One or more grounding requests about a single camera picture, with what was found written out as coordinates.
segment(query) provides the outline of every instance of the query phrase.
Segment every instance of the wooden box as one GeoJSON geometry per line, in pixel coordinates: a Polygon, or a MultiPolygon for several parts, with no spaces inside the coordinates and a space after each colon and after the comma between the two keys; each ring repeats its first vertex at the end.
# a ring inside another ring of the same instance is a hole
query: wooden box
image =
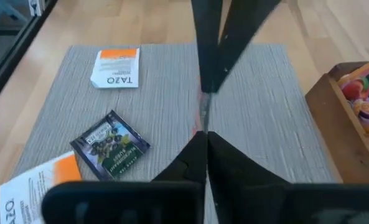
{"type": "Polygon", "coordinates": [[[330,156],[344,183],[369,184],[369,134],[366,134],[337,80],[365,62],[336,65],[306,94],[330,156]]]}

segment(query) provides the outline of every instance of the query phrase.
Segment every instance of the tazo tea packet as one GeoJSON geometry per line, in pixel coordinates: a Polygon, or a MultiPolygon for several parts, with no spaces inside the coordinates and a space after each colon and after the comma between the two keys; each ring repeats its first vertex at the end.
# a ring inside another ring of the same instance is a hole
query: tazo tea packet
{"type": "Polygon", "coordinates": [[[73,151],[51,159],[0,185],[0,224],[43,223],[41,203],[52,187],[81,180],[73,151]]]}
{"type": "Polygon", "coordinates": [[[96,88],[137,88],[140,49],[106,49],[97,54],[90,81],[96,88]]]}
{"type": "Polygon", "coordinates": [[[114,111],[71,145],[100,180],[118,180],[150,148],[114,111]]]}

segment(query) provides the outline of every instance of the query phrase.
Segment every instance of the wooden floor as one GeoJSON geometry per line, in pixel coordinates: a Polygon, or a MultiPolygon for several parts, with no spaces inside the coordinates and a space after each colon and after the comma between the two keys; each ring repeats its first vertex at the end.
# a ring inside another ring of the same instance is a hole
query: wooden floor
{"type": "MultiPolygon", "coordinates": [[[[190,0],[59,0],[0,94],[0,184],[10,178],[68,46],[194,37],[190,0]]],[[[334,64],[369,60],[369,0],[283,0],[253,42],[285,44],[307,93],[334,64]]]]}

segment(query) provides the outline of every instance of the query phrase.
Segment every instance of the orange label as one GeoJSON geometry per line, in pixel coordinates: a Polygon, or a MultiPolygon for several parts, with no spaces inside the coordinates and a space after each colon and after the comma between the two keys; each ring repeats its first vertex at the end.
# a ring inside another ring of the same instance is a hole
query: orange label
{"type": "Polygon", "coordinates": [[[55,162],[54,169],[54,184],[56,185],[81,179],[74,154],[55,162]]]}
{"type": "Polygon", "coordinates": [[[101,51],[101,59],[114,58],[134,58],[136,57],[137,49],[108,49],[101,51]]]}

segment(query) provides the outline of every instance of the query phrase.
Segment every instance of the textured mat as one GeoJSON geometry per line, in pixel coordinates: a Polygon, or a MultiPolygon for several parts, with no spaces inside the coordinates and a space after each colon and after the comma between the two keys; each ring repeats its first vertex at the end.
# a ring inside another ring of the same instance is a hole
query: textured mat
{"type": "MultiPolygon", "coordinates": [[[[186,145],[198,109],[195,44],[142,45],[139,88],[97,90],[90,83],[94,60],[109,47],[69,49],[14,175],[72,150],[69,142],[111,109],[152,146],[122,180],[151,180],[186,145]]],[[[277,175],[334,181],[283,46],[249,46],[211,110],[210,129],[277,175]]],[[[96,179],[77,159],[83,178],[96,179]]],[[[209,186],[206,198],[205,223],[217,223],[209,186]]]]}

